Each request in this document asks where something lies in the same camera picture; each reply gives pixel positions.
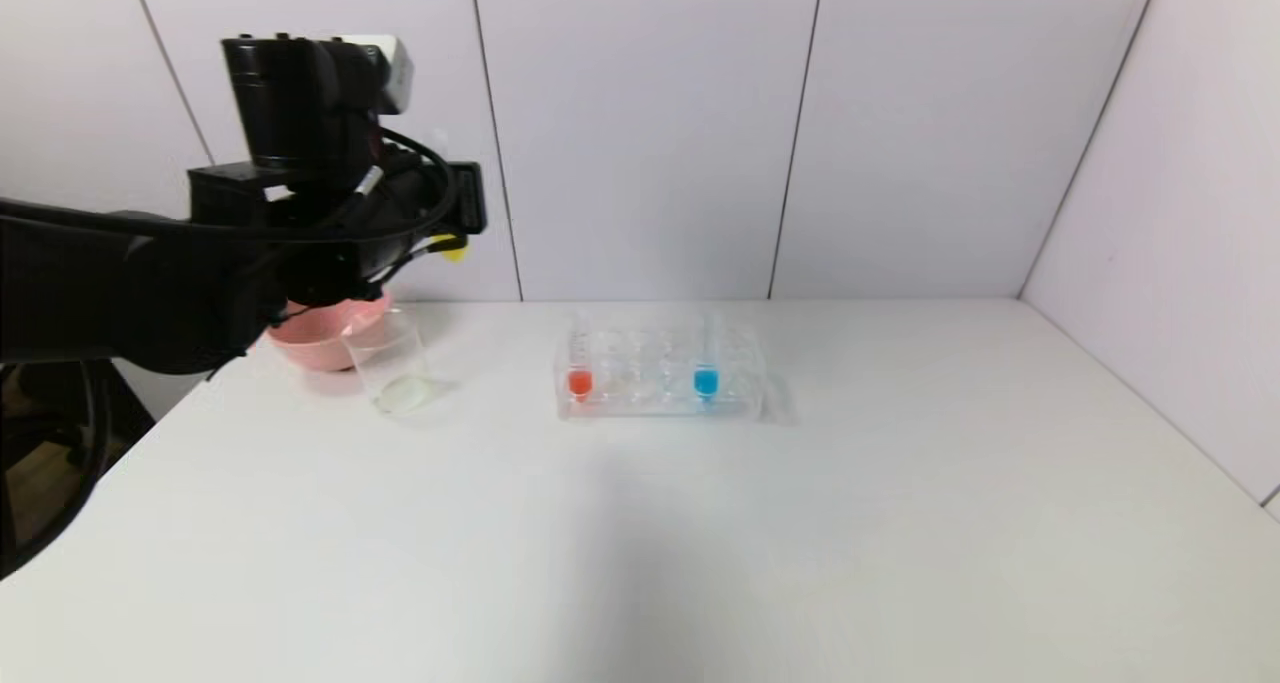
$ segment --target black cable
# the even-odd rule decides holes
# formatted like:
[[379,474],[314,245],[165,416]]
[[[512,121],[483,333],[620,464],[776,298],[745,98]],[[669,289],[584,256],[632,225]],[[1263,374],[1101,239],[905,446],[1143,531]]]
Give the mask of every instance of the black cable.
[[430,214],[402,223],[398,226],[367,228],[364,232],[348,232],[344,228],[242,228],[209,226],[205,223],[154,221],[146,217],[118,217],[110,214],[88,214],[84,210],[54,208],[47,205],[18,203],[0,197],[0,217],[13,221],[44,223],[46,226],[83,228],[91,232],[123,233],[132,237],[210,237],[221,240],[265,240],[294,242],[294,244],[317,244],[317,242],[370,242],[387,238],[407,237],[436,223],[451,214],[458,200],[458,182],[453,168],[440,159],[439,153],[417,141],[393,130],[383,130],[385,139],[397,142],[422,159],[430,160],[444,177],[444,194]]
[[412,249],[408,251],[408,253],[399,256],[399,258],[393,260],[393,262],[387,269],[387,272],[381,274],[381,276],[379,278],[371,279],[370,281],[371,285],[375,287],[387,285],[389,280],[393,279],[393,276],[401,272],[401,269],[413,262],[413,260],[421,258],[421,256],[430,253],[444,253],[444,251],[448,249],[465,249],[465,247],[467,247],[466,233],[456,233],[456,232],[443,232],[443,233],[447,233],[447,235],[452,238],[431,242],[431,244],[422,246],[420,247],[420,249]]
[[84,475],[81,478],[79,487],[76,489],[74,495],[70,500],[58,512],[40,532],[37,532],[31,540],[13,551],[10,555],[5,555],[4,560],[0,560],[0,579],[6,578],[13,572],[18,570],[23,565],[36,556],[40,551],[45,550],[46,546],[55,537],[61,536],[63,531],[72,523],[73,519],[83,509],[84,504],[88,501],[90,494],[93,487],[97,486],[97,480],[106,473],[106,449],[110,441],[111,432],[111,407],[110,399],[106,391],[108,372],[104,367],[110,365],[105,359],[82,359],[81,361],[81,373],[84,379],[84,402],[88,409],[88,425],[92,431],[92,443],[90,448],[88,464],[84,468]]

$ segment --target clear liquid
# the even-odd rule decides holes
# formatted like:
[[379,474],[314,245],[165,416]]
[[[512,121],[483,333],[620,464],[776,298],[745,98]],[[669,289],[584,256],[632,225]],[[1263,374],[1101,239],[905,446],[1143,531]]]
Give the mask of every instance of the clear liquid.
[[408,413],[431,396],[431,382],[421,376],[401,376],[385,384],[374,405],[388,414]]

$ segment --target pink bowl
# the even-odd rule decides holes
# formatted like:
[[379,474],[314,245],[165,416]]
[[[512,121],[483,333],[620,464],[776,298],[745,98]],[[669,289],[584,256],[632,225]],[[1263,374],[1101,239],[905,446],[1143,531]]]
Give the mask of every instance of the pink bowl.
[[[308,310],[288,318],[279,327],[266,329],[266,335],[293,363],[307,370],[343,370],[352,367],[351,354],[342,345],[342,331],[347,326],[366,327],[383,317],[390,297],[378,301],[342,301],[328,308]],[[305,308],[289,301],[287,313]]]

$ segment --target test tube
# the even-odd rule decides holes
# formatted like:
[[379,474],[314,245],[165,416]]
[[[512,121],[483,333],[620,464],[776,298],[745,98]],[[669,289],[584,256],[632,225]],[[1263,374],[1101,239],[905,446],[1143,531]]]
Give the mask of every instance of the test tube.
[[568,391],[576,402],[585,402],[593,388],[591,326],[585,313],[573,315],[568,333]]
[[717,318],[703,313],[694,361],[694,391],[703,402],[709,402],[719,391],[719,352],[717,350]]

